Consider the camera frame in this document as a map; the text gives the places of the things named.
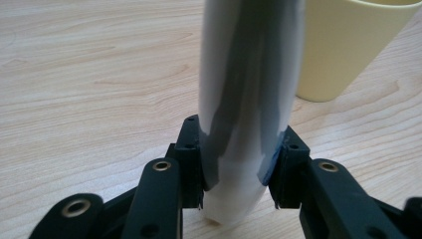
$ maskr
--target white cylinder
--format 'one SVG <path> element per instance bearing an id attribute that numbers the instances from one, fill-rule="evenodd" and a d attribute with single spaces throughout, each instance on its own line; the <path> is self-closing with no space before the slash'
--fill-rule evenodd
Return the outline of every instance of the white cylinder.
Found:
<path id="1" fill-rule="evenodd" d="M 301 65 L 304 0 L 207 0 L 199 84 L 206 217 L 241 221 L 265 191 Z"/>

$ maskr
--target table surface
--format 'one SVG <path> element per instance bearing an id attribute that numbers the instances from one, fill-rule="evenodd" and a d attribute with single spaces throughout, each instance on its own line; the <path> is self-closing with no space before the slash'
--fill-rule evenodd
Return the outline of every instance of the table surface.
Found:
<path id="1" fill-rule="evenodd" d="M 197 114 L 203 1 L 0 3 L 0 238 L 26 238 L 61 199 L 105 201 Z M 422 11 L 336 100 L 295 100 L 291 126 L 402 208 L 422 195 Z M 185 238 L 303 238 L 268 192 L 241 224 L 184 213 Z"/>

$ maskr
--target light wood grain surface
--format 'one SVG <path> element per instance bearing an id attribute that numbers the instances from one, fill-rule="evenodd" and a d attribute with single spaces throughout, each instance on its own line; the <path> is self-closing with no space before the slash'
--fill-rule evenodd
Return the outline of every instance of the light wood grain surface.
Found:
<path id="1" fill-rule="evenodd" d="M 202 14 L 196 0 L 0 3 L 0 238 L 28 237 L 69 195 L 137 185 L 197 113 Z M 372 196 L 422 196 L 422 11 L 335 101 L 296 99 L 291 126 Z M 234 227 L 186 210 L 184 236 L 304 237 L 269 193 Z"/>

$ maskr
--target yellow container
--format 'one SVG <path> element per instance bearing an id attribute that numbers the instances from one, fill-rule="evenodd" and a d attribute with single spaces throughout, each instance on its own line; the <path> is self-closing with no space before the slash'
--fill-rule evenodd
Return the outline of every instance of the yellow container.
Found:
<path id="1" fill-rule="evenodd" d="M 338 97 L 421 6 L 421 0 L 308 0 L 297 96 Z"/>

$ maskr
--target wooden table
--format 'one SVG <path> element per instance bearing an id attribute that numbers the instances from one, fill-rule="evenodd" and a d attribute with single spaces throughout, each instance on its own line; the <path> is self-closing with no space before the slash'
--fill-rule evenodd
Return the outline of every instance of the wooden table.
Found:
<path id="1" fill-rule="evenodd" d="M 203 2 L 0 3 L 0 238 L 26 238 L 61 199 L 105 201 L 197 113 Z M 335 101 L 296 99 L 313 157 L 344 164 L 401 208 L 422 195 L 422 11 Z M 185 238 L 303 238 L 266 193 L 235 227 L 186 210 Z"/>

